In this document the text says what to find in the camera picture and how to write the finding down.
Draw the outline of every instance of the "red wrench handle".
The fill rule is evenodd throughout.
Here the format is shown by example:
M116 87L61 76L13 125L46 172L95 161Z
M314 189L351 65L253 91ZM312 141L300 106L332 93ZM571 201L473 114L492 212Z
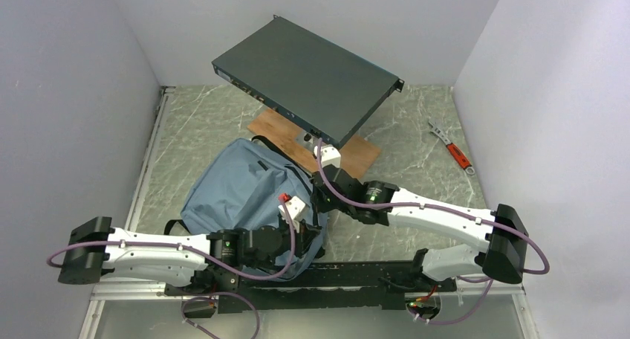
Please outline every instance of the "red wrench handle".
M468 158L466 158L464 153L454 143L447 144L446 147L463 170L471 166Z

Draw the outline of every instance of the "marble floor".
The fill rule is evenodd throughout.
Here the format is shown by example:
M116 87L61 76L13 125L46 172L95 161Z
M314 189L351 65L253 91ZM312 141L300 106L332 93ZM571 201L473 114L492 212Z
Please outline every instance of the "marble floor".
M166 124L137 231L162 233L179 219L189 188L213 158L235 138L249 138L247 125L264 106L231 85L178 87ZM412 192L466 207L485 207L476 176L457 165L427 121L438 121L466 154L468 146L452 101L441 85L406 85L370 117L358 134L382 149L363 180L379 179ZM451 239L422 230L362 225L332 213L324 261L411 259L420 248L447 248Z

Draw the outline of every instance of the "white wall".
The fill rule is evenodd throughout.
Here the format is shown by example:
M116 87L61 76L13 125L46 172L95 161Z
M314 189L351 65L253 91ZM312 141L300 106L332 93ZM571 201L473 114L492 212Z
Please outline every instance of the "white wall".
M500 0L455 84L489 204L550 257L525 280L542 338L630 332L629 48L630 0Z
M498 0L117 0L162 85L218 83L210 64L273 14L408 83L452 85Z
M79 334L91 286L45 259L124 223L158 91L114 0L0 0L0 337Z

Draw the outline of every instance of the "wooden board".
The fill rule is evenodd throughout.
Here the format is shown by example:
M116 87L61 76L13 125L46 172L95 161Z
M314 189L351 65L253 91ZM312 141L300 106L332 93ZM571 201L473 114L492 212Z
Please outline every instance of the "wooden board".
M295 141L302 129L274 110L262 112L247 129L268 138L309 172L317 171L315 158ZM341 167L352 177L361 179L379 154L379 147L354 135L341 149Z

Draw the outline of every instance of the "wrench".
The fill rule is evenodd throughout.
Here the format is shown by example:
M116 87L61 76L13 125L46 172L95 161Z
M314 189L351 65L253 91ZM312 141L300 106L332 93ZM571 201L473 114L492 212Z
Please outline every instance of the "wrench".
M475 168L473 168L468 158L464 155L464 153L446 136L444 131L440 129L435 121L430 120L429 126L431 126L431 133L438 136L446 145L446 149L449 150L453 158L457 161L459 166L466 172L468 175L475 174Z

